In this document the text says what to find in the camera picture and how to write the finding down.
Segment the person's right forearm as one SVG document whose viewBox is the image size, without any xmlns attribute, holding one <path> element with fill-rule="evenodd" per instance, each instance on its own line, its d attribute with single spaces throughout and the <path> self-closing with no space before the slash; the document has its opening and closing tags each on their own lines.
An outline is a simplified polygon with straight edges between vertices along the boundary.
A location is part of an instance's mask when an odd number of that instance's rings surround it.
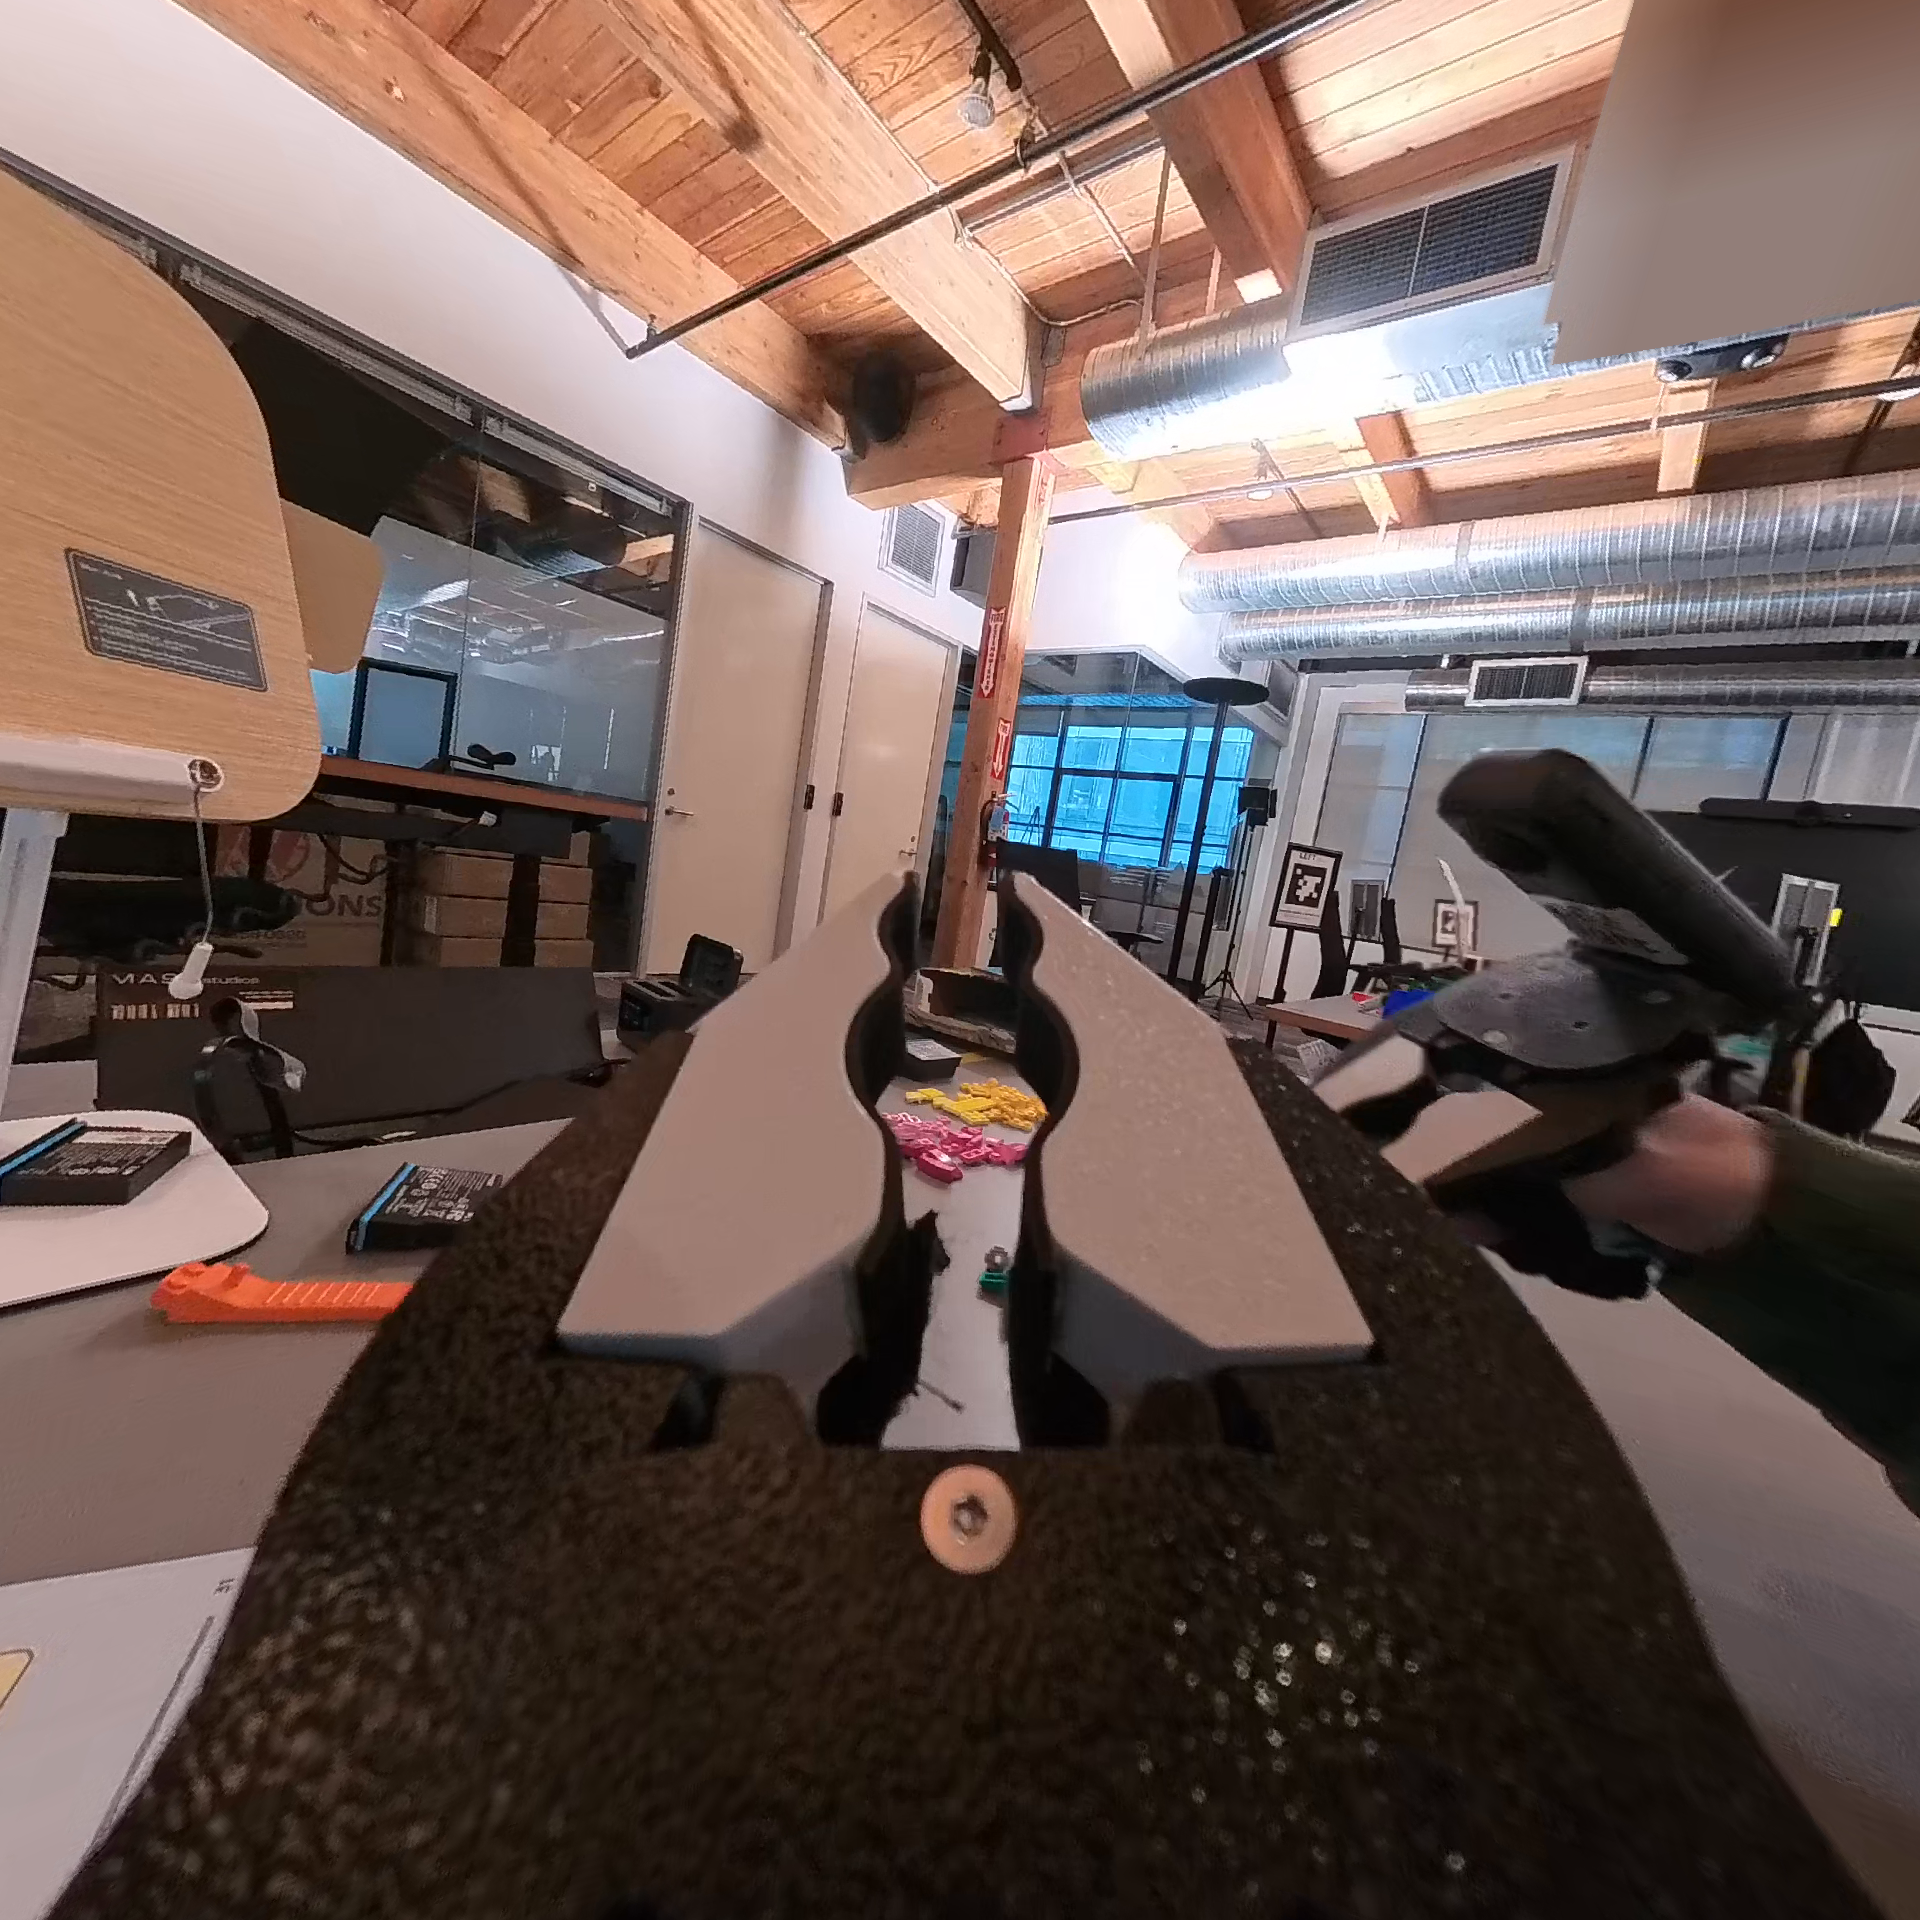
<svg viewBox="0 0 1920 1920">
<path fill-rule="evenodd" d="M 1763 1117 L 1769 1175 L 1725 1251 L 1672 1255 L 1659 1296 L 1917 1500 L 1917 1162 Z"/>
</svg>

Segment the stack of cardboard boxes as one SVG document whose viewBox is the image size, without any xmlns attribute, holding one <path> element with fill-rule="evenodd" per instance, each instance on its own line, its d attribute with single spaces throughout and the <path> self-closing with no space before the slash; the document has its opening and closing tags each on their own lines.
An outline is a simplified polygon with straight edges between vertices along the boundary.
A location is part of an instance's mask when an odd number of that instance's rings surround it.
<svg viewBox="0 0 1920 1920">
<path fill-rule="evenodd" d="M 586 835 L 572 859 L 430 849 L 404 887 L 395 956 L 427 968 L 528 967 L 589 970 L 594 875 Z"/>
</svg>

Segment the pile of yellow lego pieces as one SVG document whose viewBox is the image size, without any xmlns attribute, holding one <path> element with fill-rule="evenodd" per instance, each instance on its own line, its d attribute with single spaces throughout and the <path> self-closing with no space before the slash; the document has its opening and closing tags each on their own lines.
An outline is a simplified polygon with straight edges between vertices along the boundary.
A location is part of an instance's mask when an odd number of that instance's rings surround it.
<svg viewBox="0 0 1920 1920">
<path fill-rule="evenodd" d="M 951 1090 L 916 1087 L 901 1099 L 973 1131 L 1003 1128 L 1027 1137 L 1047 1118 L 1039 1097 L 1000 1078 L 960 1083 Z"/>
</svg>

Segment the silver ceiling duct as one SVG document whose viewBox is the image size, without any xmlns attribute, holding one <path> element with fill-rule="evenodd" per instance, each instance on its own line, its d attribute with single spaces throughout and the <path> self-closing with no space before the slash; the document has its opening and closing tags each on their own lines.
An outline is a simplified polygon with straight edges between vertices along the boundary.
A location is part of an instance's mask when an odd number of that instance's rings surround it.
<svg viewBox="0 0 1920 1920">
<path fill-rule="evenodd" d="M 1592 655 L 1654 642 L 1817 642 L 1913 635 L 1913 569 L 1547 588 L 1234 613 L 1218 655 L 1249 661 Z"/>
<path fill-rule="evenodd" d="M 1917 472 L 1900 470 L 1190 552 L 1177 597 L 1187 613 L 1323 613 L 1915 562 Z"/>
</svg>

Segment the wooden office desk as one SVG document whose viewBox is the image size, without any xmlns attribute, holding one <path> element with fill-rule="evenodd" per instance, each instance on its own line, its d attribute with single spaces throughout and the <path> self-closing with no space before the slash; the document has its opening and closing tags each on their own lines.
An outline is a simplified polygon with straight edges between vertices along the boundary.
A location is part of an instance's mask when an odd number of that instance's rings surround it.
<svg viewBox="0 0 1920 1920">
<path fill-rule="evenodd" d="M 505 781 L 492 774 L 432 773 L 335 754 L 319 759 L 312 792 L 394 804 L 447 807 L 461 802 L 492 810 L 540 810 L 561 815 L 577 824 L 646 824 L 654 817 L 647 804 L 636 801 L 599 797 L 541 783 Z"/>
</svg>

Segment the black ceiling pipe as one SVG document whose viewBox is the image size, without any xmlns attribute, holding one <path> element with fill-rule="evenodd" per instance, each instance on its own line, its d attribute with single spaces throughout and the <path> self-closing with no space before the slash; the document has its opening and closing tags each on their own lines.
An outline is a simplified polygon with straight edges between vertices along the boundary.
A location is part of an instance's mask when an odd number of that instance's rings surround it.
<svg viewBox="0 0 1920 1920">
<path fill-rule="evenodd" d="M 1069 152 L 1083 149 L 1087 142 L 1098 140 L 1121 125 L 1161 112 L 1198 88 L 1235 74 L 1241 68 L 1255 67 L 1261 60 L 1268 60 L 1302 43 L 1303 38 L 1332 28 L 1360 9 L 1360 2 L 1318 2 L 1296 13 L 1287 13 L 1278 23 L 1245 30 L 1237 38 L 1211 49 L 1196 60 L 1187 60 L 1187 64 L 1177 67 L 1171 72 L 1161 74 L 1121 96 L 1115 96 L 1098 109 L 1091 109 L 1089 112 L 1066 122 L 1046 137 L 1019 140 L 1007 155 L 998 157 L 996 161 L 986 162 L 953 179 L 951 183 L 927 191 L 922 198 L 901 204 L 885 217 L 856 228 L 843 239 L 827 243 L 813 252 L 805 252 L 790 266 L 752 280 L 736 288 L 732 295 L 692 313 L 689 317 L 671 320 L 667 325 L 646 325 L 642 339 L 636 344 L 622 349 L 623 358 L 628 363 L 636 363 L 666 346 L 675 346 L 711 325 L 730 320 L 747 307 L 767 303 L 775 295 L 784 295 L 794 286 L 804 285 L 804 280 L 811 276 L 826 275 L 841 262 L 854 261 L 857 255 L 898 239 L 935 214 L 961 210 L 979 197 L 996 191 L 1000 185 L 1007 180 L 1022 180 L 1043 165 L 1066 158 Z"/>
</svg>

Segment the white door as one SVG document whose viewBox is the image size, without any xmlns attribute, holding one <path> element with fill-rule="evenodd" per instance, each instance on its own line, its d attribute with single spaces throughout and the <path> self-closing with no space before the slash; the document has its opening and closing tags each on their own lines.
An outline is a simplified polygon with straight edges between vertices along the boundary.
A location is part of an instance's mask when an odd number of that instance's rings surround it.
<svg viewBox="0 0 1920 1920">
<path fill-rule="evenodd" d="M 926 868 L 960 661 L 945 637 L 863 603 L 834 773 L 822 920 L 875 881 Z"/>
<path fill-rule="evenodd" d="M 756 970 L 787 943 L 804 778 L 831 590 L 699 518 L 675 632 L 637 964 L 670 972 L 692 936 Z"/>
</svg>

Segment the lego instruction booklet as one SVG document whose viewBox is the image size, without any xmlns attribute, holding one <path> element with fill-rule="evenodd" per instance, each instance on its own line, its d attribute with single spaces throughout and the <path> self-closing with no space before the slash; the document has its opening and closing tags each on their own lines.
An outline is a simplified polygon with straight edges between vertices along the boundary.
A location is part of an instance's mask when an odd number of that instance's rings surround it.
<svg viewBox="0 0 1920 1920">
<path fill-rule="evenodd" d="M 151 1771 L 252 1550 L 1 1590 L 1 1915 L 43 1917 Z"/>
</svg>

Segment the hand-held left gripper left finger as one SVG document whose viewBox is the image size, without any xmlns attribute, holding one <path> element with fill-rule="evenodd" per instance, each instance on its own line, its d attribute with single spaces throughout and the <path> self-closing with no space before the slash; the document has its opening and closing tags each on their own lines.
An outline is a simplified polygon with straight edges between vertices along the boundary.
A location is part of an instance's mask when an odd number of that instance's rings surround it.
<svg viewBox="0 0 1920 1920">
<path fill-rule="evenodd" d="M 918 879 L 885 872 L 684 1040 L 556 1339 L 893 1413 L 926 1336 L 926 1228 L 878 1106 L 903 1063 Z"/>
</svg>

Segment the dark brown rough slab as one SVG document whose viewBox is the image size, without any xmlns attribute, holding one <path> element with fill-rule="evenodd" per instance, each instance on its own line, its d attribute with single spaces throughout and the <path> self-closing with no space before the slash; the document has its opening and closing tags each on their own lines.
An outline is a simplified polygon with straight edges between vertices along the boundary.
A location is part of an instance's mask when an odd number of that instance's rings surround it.
<svg viewBox="0 0 1920 1920">
<path fill-rule="evenodd" d="M 903 989 L 908 1024 L 973 1049 L 1014 1050 L 1019 995 L 1000 972 L 924 968 Z"/>
</svg>

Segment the marker sign on easel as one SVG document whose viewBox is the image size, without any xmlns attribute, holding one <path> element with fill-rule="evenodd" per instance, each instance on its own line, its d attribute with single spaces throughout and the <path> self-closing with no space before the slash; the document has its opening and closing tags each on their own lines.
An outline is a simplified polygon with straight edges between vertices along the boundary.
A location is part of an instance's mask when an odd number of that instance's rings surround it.
<svg viewBox="0 0 1920 1920">
<path fill-rule="evenodd" d="M 1309 996 L 1335 996 L 1345 982 L 1345 933 L 1340 914 L 1342 855 L 1334 849 L 1287 842 L 1279 863 L 1270 926 L 1279 935 L 1271 1001 L 1293 998 L 1296 952 L 1307 952 L 1315 972 Z"/>
</svg>

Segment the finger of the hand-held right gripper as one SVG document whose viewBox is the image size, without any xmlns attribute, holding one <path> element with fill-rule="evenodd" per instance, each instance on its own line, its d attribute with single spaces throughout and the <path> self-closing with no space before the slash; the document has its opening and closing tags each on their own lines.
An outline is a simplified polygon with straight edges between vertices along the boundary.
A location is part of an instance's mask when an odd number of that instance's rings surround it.
<svg viewBox="0 0 1920 1920">
<path fill-rule="evenodd" d="M 1358 1132 L 1406 1132 L 1448 1093 L 1428 1045 L 1404 1035 L 1369 1037 L 1313 1080 L 1313 1099 Z"/>
<path fill-rule="evenodd" d="M 1437 1099 L 1409 1126 L 1378 1147 L 1379 1161 L 1417 1186 L 1445 1186 L 1503 1165 L 1503 1142 L 1526 1137 L 1541 1120 L 1520 1099 Z"/>
</svg>

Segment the pile of pink lego pieces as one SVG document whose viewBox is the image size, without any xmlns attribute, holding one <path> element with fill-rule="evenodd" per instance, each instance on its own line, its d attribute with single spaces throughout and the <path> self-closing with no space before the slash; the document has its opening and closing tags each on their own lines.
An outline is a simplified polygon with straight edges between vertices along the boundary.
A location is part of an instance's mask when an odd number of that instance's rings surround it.
<svg viewBox="0 0 1920 1920">
<path fill-rule="evenodd" d="M 979 1168 L 1015 1170 L 1027 1158 L 1023 1142 L 989 1137 L 981 1125 L 951 1117 L 887 1113 L 880 1120 L 906 1167 L 942 1186 L 956 1186 Z"/>
</svg>

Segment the person's right hand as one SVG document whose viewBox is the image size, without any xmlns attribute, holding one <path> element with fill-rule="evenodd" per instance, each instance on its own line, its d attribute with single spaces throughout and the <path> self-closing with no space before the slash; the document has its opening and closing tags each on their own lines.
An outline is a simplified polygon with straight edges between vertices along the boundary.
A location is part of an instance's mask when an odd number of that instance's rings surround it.
<svg viewBox="0 0 1920 1920">
<path fill-rule="evenodd" d="M 1758 1118 L 1684 1095 L 1656 1110 L 1624 1158 L 1562 1182 L 1592 1223 L 1706 1257 L 1745 1238 L 1774 1178 L 1774 1137 Z"/>
</svg>

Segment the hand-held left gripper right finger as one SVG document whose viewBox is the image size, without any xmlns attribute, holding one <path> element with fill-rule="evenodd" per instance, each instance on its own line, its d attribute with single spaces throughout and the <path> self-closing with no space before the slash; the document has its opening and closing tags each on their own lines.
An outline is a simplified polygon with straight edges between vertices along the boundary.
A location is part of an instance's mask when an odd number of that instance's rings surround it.
<svg viewBox="0 0 1920 1920">
<path fill-rule="evenodd" d="M 1000 890 L 1022 1165 L 1003 1328 L 1019 1401 L 1360 1362 L 1376 1339 L 1222 1030 L 1027 875 Z"/>
</svg>

